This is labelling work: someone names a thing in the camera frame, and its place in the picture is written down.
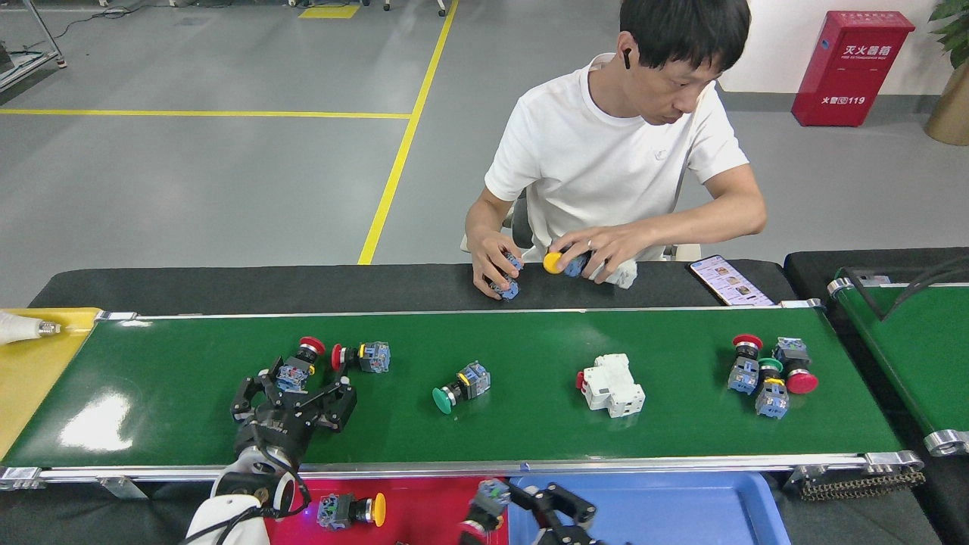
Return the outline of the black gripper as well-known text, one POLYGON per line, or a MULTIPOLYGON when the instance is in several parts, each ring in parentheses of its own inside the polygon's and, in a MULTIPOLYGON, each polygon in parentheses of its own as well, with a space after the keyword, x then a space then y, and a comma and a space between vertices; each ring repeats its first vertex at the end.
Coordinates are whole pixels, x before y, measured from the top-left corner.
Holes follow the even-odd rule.
POLYGON ((509 483, 509 492, 511 500, 506 508, 509 544, 606 544, 586 531, 594 522, 596 505, 566 487, 549 483, 539 492, 539 508, 534 494, 536 487, 522 489, 509 483), (560 513, 579 528, 564 528, 558 517, 560 513))
POLYGON ((240 424, 235 455, 260 444, 298 470, 315 428, 344 430, 357 404, 357 389, 349 377, 339 377, 309 394, 300 407, 284 406, 282 394, 279 369, 263 369, 242 380, 231 402, 231 415, 240 424), (266 397, 259 406, 254 403, 256 394, 266 397))

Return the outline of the person's left hand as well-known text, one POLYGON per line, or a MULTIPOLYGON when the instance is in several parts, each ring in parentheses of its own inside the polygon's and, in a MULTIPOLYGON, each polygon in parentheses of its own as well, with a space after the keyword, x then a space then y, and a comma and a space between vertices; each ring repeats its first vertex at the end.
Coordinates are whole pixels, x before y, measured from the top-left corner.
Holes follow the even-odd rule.
POLYGON ((654 242, 650 228, 641 221, 567 232, 555 239, 548 251, 561 253, 556 265, 558 269, 564 269, 578 256, 591 252, 582 276, 601 284, 616 272, 621 263, 633 259, 654 242))

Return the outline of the person's right hand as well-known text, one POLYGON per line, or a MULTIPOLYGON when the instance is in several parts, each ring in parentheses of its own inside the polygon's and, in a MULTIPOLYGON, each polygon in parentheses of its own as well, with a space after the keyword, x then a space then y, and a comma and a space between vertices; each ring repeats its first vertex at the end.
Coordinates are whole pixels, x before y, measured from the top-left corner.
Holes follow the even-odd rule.
POLYGON ((522 251, 504 232, 484 229, 467 232, 466 237, 475 288, 491 299, 501 300, 491 284, 503 290, 509 289, 509 279, 517 279, 520 268, 506 258, 506 253, 512 255, 517 263, 524 263, 522 251))

